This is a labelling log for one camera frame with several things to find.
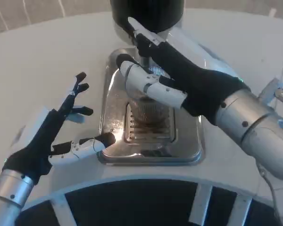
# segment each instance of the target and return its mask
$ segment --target white table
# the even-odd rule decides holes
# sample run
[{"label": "white table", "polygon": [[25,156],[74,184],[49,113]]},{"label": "white table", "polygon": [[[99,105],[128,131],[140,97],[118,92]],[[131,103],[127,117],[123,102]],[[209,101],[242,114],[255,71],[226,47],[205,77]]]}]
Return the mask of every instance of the white table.
[{"label": "white table", "polygon": [[[187,30],[225,59],[255,94],[283,73],[283,20],[245,13],[187,9]],[[104,71],[109,54],[127,47],[115,33],[111,13],[34,24],[0,34],[0,171],[15,134],[33,110],[54,107],[71,79],[87,73],[90,88],[77,98],[94,109],[83,125],[66,122],[56,143],[98,134]],[[25,209],[78,188],[136,178],[202,182],[251,195],[271,204],[270,192],[255,166],[220,129],[204,120],[206,158],[197,166],[112,167],[96,158],[52,169],[40,179]]]}]

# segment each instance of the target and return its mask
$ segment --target steel base plate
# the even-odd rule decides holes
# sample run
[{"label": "steel base plate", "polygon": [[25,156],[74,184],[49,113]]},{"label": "steel base plate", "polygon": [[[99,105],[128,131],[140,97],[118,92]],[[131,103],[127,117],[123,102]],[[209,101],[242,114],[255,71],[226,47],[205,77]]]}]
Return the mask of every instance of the steel base plate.
[{"label": "steel base plate", "polygon": [[145,127],[134,120],[125,79],[116,66],[121,53],[135,57],[135,49],[118,49],[108,61],[100,132],[112,132],[116,143],[98,158],[105,164],[182,165],[196,164],[204,158],[201,118],[191,117],[184,109],[170,109],[169,118],[160,126]]}]

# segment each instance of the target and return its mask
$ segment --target coffee machine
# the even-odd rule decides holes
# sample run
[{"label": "coffee machine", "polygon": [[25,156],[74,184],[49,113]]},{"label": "coffee machine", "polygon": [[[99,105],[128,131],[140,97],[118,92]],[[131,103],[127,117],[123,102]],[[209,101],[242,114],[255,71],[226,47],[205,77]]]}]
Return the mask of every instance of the coffee machine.
[{"label": "coffee machine", "polygon": [[[184,0],[111,0],[117,34],[131,42],[128,17],[165,38],[173,26],[181,26]],[[162,105],[126,83],[116,58],[129,54],[155,75],[168,76],[151,58],[131,48],[115,50],[105,75],[100,132],[112,132],[117,142],[98,154],[105,164],[181,165],[204,158],[201,117]]]}]

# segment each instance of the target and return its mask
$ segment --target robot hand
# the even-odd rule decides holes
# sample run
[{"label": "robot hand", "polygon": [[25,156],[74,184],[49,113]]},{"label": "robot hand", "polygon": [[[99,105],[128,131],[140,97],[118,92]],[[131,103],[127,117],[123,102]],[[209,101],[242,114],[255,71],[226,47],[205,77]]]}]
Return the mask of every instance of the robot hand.
[{"label": "robot hand", "polygon": [[47,175],[55,165],[67,164],[95,154],[115,143],[112,133],[53,146],[64,121],[73,114],[92,115],[88,107],[74,107],[76,96],[89,88],[80,84],[85,73],[76,76],[67,96],[58,110],[42,108],[19,132],[11,147],[13,154],[7,158],[0,175],[0,226],[14,223],[20,214],[33,186],[42,175]]},{"label": "robot hand", "polygon": [[[151,57],[173,80],[170,82],[164,79],[161,83],[187,93],[183,102],[178,93],[177,105],[181,105],[192,116],[204,115],[215,125],[215,115],[222,102],[238,90],[250,90],[224,61],[176,27],[172,28],[168,39],[163,40],[135,19],[129,17],[128,22],[133,29],[133,39],[139,54]],[[128,63],[122,66],[123,74],[129,67]]]},{"label": "robot hand", "polygon": [[74,84],[57,111],[55,109],[48,111],[44,108],[26,124],[12,145],[13,154],[6,160],[3,170],[14,170],[26,175],[36,185],[41,175],[49,173],[52,165],[77,161],[115,142],[113,134],[108,133],[89,138],[88,140],[92,143],[89,146],[85,143],[84,148],[81,148],[80,144],[76,145],[75,150],[80,149],[76,151],[77,155],[73,152],[72,142],[69,142],[69,145],[56,145],[51,152],[52,142],[70,115],[90,116],[93,114],[93,110],[88,107],[74,107],[77,95],[89,88],[87,83],[80,84],[85,77],[85,73],[76,76]]}]

